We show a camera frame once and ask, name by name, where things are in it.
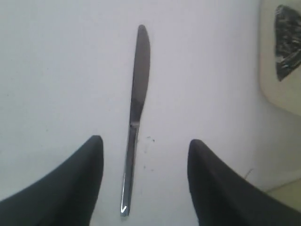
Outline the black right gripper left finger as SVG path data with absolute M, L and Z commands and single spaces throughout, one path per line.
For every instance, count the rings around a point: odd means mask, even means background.
M 0 202 L 2 226 L 88 226 L 103 179 L 103 140 L 91 136 L 52 172 Z

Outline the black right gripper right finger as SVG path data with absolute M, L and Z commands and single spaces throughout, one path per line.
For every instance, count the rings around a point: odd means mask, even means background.
M 190 142 L 187 177 L 200 226 L 299 226 L 301 213 L 256 188 L 202 140 Z

